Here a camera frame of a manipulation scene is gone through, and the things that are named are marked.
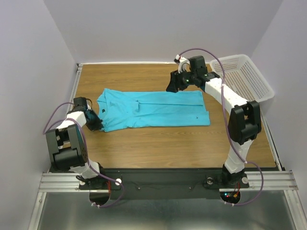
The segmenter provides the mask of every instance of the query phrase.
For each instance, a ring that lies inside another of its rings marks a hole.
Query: wooden tabletop
[[[84,65],[76,97],[96,102],[104,88],[123,92],[165,91],[177,65]],[[189,86],[187,90],[199,90]],[[144,127],[113,132],[84,129],[88,155],[105,168],[214,168],[222,167],[229,143],[222,106],[203,93],[210,126]],[[250,147],[248,160],[275,167],[264,129]]]

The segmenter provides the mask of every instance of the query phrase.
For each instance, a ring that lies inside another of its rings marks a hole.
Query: gray wall
[[[282,2],[44,1],[77,62],[172,61],[196,46],[251,56]]]
[[[76,65],[42,0],[2,2],[0,28],[0,229],[22,230],[50,164],[42,129]]]
[[[262,109],[283,166],[293,170],[307,211],[307,1],[284,0],[252,60],[275,91]]]

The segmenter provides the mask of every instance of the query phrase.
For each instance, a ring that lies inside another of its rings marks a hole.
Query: dark gray panel
[[[242,192],[244,200],[255,192]],[[283,191],[263,192],[243,207],[219,200],[131,200],[116,207],[91,207],[86,193],[48,194],[41,230],[291,230]]]

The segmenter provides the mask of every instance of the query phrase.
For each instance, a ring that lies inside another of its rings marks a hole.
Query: purple cable
[[[191,49],[187,49],[187,50],[181,52],[179,55],[181,56],[181,55],[183,55],[184,53],[186,53],[186,52],[188,52],[188,51],[191,51],[191,50],[201,50],[201,51],[204,51],[204,52],[210,54],[212,57],[214,57],[214,58],[217,60],[217,62],[220,64],[221,69],[222,69],[222,73],[223,73],[223,77],[222,77],[222,86],[221,86],[222,108],[223,108],[224,124],[225,124],[225,128],[226,128],[226,134],[227,134],[227,137],[228,137],[228,141],[229,141],[229,143],[230,143],[230,146],[232,147],[232,149],[234,150],[234,152],[236,153],[236,155],[240,158],[240,160],[241,160],[242,162],[244,162],[244,163],[246,162],[246,163],[248,163],[248,164],[253,164],[253,165],[255,165],[255,166],[257,167],[257,169],[259,170],[259,172],[260,172],[260,175],[261,175],[261,187],[260,187],[260,190],[259,190],[259,192],[257,193],[257,195],[255,195],[255,197],[252,198],[251,200],[249,200],[249,201],[247,201],[247,202],[244,202],[244,203],[241,203],[241,204],[231,204],[231,203],[229,203],[229,204],[234,205],[234,206],[243,206],[243,205],[247,205],[247,204],[253,202],[254,200],[256,200],[256,199],[260,196],[260,194],[261,194],[261,192],[262,192],[262,190],[263,190],[264,178],[263,178],[262,170],[261,170],[261,168],[260,168],[255,162],[246,161],[245,159],[243,159],[243,158],[240,156],[240,154],[238,153],[238,151],[236,150],[236,148],[234,147],[234,145],[233,145],[233,143],[232,143],[232,141],[231,141],[230,134],[229,134],[229,130],[228,130],[227,116],[226,116],[226,111],[225,111],[225,98],[224,98],[224,85],[225,85],[226,74],[225,74],[225,70],[224,70],[224,68],[223,68],[223,65],[222,65],[221,61],[220,61],[213,53],[211,53],[210,51],[205,50],[205,49],[203,49],[203,48],[191,48]]]
[[[80,131],[80,133],[81,133],[81,135],[82,135],[82,138],[83,138],[84,147],[85,147],[85,149],[86,149],[86,151],[87,151],[87,144],[86,144],[86,139],[85,139],[84,131],[82,130],[82,127],[78,124],[78,122],[77,122],[76,120],[74,120],[74,119],[72,119],[72,118],[66,118],[66,119],[58,120],[58,121],[54,122],[54,123],[46,130],[47,125],[49,124],[49,122],[50,122],[51,118],[53,117],[53,115],[55,114],[55,112],[58,110],[58,108],[60,108],[60,107],[61,107],[62,105],[64,105],[64,104],[70,104],[70,103],[69,103],[69,102],[68,102],[68,103],[63,103],[63,104],[59,105],[59,106],[54,110],[54,112],[52,113],[50,119],[48,120],[48,122],[47,122],[47,124],[46,124],[46,126],[45,126],[45,128],[44,128],[43,134],[45,134],[46,132],[48,132],[55,124],[57,124],[57,123],[59,123],[59,122],[63,122],[63,121],[65,121],[65,120],[67,120],[67,121],[72,121],[73,123],[75,123],[75,124],[78,126],[79,131]],[[97,170],[95,170],[95,169],[90,165],[90,162],[89,162],[89,161],[87,162],[87,164],[88,164],[88,166],[90,167],[90,169],[93,170],[94,173],[96,173],[97,175],[99,175],[99,176],[102,177],[102,178],[105,178],[105,179],[107,179],[107,180],[109,180],[109,181],[112,181],[112,182],[115,182],[115,183],[119,184],[119,185],[121,186],[122,190],[123,190],[122,193],[120,194],[120,196],[119,196],[113,203],[111,203],[111,204],[108,204],[108,205],[97,205],[96,203],[92,203],[92,202],[91,202],[92,205],[94,205],[94,206],[96,206],[96,207],[98,207],[98,208],[114,206],[114,205],[115,205],[116,203],[118,203],[118,201],[120,201],[121,198],[124,196],[124,193],[125,193],[125,187],[124,187],[124,185],[123,185],[122,183],[120,183],[120,182],[118,182],[118,181],[116,181],[116,180],[110,178],[110,177],[107,177],[107,176],[105,176],[105,175],[102,175],[100,172],[98,172]]]

